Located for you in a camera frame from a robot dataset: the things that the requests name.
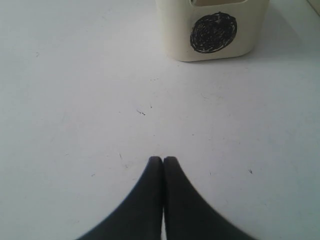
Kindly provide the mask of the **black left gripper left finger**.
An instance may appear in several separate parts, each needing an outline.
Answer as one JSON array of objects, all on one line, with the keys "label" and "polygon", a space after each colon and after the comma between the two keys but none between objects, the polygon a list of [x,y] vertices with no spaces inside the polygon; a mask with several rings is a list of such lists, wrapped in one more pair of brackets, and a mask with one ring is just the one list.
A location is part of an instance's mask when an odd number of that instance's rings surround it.
[{"label": "black left gripper left finger", "polygon": [[123,202],[80,240],[160,240],[164,205],[164,166],[149,158],[139,180]]}]

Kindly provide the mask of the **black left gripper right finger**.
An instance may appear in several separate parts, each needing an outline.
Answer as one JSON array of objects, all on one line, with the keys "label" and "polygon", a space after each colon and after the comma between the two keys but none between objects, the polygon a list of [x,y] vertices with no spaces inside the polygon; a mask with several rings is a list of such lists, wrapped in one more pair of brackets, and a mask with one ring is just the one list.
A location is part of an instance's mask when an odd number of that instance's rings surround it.
[{"label": "black left gripper right finger", "polygon": [[168,240],[252,240],[215,211],[197,192],[178,159],[163,160],[164,222]]}]

